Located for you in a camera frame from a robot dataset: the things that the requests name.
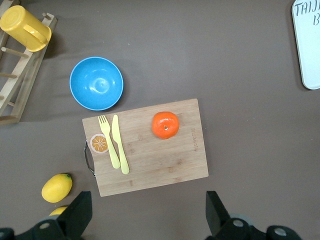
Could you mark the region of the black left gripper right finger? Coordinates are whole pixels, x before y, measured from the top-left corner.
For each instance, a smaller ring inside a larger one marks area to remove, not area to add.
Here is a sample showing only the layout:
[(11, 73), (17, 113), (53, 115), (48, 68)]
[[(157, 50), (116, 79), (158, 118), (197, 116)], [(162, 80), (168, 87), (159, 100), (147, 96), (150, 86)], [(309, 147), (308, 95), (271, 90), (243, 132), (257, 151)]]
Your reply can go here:
[(211, 232), (206, 240), (265, 240), (265, 233), (231, 217), (216, 191), (206, 192), (206, 220)]

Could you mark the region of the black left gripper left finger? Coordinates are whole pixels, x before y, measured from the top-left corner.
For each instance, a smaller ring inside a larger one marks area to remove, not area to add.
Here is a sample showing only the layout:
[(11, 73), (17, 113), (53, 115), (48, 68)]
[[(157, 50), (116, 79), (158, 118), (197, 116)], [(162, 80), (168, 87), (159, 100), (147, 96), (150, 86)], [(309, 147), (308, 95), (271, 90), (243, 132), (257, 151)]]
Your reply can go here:
[(92, 194), (82, 191), (58, 217), (46, 218), (17, 240), (81, 240), (92, 219)]

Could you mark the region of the orange mandarin fruit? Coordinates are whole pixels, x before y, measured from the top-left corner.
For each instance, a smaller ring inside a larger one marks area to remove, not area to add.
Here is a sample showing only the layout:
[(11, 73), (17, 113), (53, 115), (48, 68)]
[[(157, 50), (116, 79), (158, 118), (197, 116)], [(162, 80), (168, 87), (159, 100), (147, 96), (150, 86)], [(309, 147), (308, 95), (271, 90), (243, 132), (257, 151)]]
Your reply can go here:
[(180, 128), (180, 122), (176, 114), (169, 111), (161, 111), (153, 116), (152, 132), (162, 140), (175, 136)]

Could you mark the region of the yellow lemon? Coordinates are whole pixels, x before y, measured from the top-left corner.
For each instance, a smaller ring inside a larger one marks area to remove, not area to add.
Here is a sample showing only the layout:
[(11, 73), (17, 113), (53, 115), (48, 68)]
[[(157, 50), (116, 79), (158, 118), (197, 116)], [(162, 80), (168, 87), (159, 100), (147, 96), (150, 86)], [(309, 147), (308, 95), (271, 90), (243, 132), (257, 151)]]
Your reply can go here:
[(68, 208), (68, 205), (60, 206), (60, 207), (56, 208), (55, 210), (53, 210), (53, 211), (49, 214), (49, 216), (61, 215), (67, 208)]
[(69, 194), (72, 186), (71, 176), (67, 173), (59, 173), (45, 183), (41, 190), (41, 195), (47, 202), (57, 203)]

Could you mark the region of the yellow plastic fork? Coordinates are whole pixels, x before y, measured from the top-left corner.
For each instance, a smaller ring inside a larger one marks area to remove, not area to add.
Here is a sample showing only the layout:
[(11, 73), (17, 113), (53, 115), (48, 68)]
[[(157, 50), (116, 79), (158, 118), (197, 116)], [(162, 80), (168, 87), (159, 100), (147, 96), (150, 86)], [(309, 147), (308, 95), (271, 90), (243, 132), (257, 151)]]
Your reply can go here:
[(102, 133), (105, 136), (107, 146), (108, 146), (108, 152), (111, 160), (112, 167), (114, 169), (119, 169), (121, 167), (120, 160), (118, 158), (117, 152), (114, 148), (110, 133), (111, 133), (111, 127), (110, 124), (106, 118), (105, 115), (98, 116), (99, 126), (102, 131)]

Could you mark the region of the toy orange slice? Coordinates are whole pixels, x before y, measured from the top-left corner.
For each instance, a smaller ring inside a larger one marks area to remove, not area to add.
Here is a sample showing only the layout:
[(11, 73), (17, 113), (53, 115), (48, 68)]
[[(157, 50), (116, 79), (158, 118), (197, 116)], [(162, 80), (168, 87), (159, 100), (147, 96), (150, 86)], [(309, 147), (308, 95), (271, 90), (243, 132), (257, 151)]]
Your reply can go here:
[(109, 150), (106, 137), (103, 133), (93, 135), (89, 141), (89, 145), (96, 154), (104, 154)]

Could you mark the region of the wooden cutting board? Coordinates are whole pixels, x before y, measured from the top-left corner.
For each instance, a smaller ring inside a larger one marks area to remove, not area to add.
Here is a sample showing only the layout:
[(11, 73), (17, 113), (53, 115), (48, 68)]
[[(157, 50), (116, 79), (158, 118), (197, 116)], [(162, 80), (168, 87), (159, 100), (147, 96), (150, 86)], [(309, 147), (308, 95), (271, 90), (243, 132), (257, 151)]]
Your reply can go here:
[[(152, 132), (153, 116), (172, 112), (179, 119), (177, 134), (160, 139)], [(82, 120), (87, 165), (102, 197), (208, 177), (208, 165), (198, 100), (188, 99), (117, 112), (130, 172), (112, 166), (108, 152), (99, 153), (92, 140), (102, 133), (98, 117)]]

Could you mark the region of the yellow plastic knife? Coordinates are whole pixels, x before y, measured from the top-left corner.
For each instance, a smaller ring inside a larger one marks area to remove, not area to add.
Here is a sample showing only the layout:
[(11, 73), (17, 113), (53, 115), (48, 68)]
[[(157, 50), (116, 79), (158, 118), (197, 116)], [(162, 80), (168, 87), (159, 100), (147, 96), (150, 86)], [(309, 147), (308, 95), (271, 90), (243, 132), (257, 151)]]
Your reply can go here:
[(130, 167), (123, 147), (123, 142), (120, 133), (119, 117), (117, 114), (113, 116), (111, 128), (113, 140), (117, 143), (118, 146), (121, 172), (124, 175), (127, 175), (130, 172)]

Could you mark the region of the blue bowl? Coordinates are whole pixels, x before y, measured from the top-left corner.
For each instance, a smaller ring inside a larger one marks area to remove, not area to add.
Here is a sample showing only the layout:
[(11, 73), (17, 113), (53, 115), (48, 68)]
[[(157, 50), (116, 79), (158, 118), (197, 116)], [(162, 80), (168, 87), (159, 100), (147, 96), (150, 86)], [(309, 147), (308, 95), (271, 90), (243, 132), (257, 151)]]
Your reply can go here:
[(73, 98), (91, 111), (104, 111), (121, 98), (124, 80), (110, 60), (92, 56), (79, 61), (71, 71), (69, 88)]

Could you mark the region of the wooden peg drying rack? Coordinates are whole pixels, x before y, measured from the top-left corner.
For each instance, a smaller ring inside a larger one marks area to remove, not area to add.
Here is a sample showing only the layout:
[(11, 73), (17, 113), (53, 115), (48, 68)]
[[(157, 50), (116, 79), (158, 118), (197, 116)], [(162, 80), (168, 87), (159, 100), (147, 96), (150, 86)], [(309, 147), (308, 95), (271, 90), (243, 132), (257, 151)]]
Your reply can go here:
[(47, 48), (30, 52), (17, 51), (7, 47), (10, 36), (0, 29), (0, 60), (3, 53), (18, 56), (12, 73), (0, 72), (0, 126), (20, 122), (26, 103), (39, 72)]

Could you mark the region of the cream bear print tray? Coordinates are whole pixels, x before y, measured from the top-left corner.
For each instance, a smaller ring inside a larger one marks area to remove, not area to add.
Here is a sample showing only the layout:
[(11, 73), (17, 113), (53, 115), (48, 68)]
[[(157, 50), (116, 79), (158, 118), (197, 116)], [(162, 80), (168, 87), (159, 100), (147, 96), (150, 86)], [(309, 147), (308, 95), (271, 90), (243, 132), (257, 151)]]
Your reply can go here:
[(320, 0), (295, 0), (291, 7), (303, 85), (320, 89)]

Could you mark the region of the yellow plastic mug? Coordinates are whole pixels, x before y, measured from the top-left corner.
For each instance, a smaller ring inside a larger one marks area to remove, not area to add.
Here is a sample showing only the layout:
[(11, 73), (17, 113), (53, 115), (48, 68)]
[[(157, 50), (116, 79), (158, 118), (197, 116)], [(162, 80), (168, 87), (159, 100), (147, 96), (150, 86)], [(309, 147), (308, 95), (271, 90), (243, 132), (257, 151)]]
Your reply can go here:
[(0, 28), (30, 52), (45, 48), (52, 30), (20, 5), (7, 9), (0, 18)]

